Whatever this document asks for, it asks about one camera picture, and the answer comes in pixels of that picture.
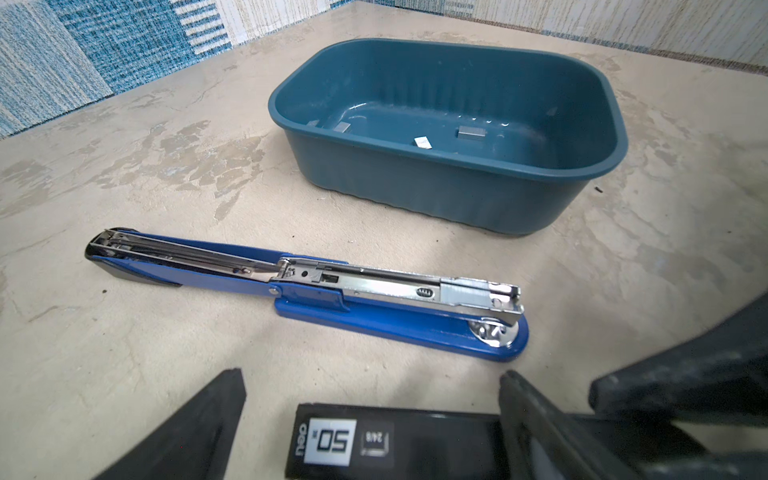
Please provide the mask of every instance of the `teal plastic container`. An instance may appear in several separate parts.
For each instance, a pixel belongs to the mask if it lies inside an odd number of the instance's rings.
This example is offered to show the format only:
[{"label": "teal plastic container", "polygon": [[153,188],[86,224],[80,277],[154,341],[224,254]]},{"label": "teal plastic container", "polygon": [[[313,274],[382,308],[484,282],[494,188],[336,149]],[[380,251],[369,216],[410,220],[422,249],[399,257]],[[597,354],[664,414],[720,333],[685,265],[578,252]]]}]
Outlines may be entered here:
[{"label": "teal plastic container", "polygon": [[501,233],[546,227],[627,153],[606,77],[543,51],[345,41],[269,109],[315,185]]}]

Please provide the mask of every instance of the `staple pusher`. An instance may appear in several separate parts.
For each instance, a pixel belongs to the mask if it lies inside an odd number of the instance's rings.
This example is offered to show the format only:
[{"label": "staple pusher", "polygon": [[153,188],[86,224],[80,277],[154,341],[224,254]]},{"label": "staple pusher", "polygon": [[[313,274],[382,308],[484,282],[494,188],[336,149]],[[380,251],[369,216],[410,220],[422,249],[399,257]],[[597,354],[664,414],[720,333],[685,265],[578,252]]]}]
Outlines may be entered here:
[{"label": "staple pusher", "polygon": [[112,228],[85,256],[112,275],[271,296],[278,314],[509,361],[528,342],[515,285],[349,265],[275,250]]}]

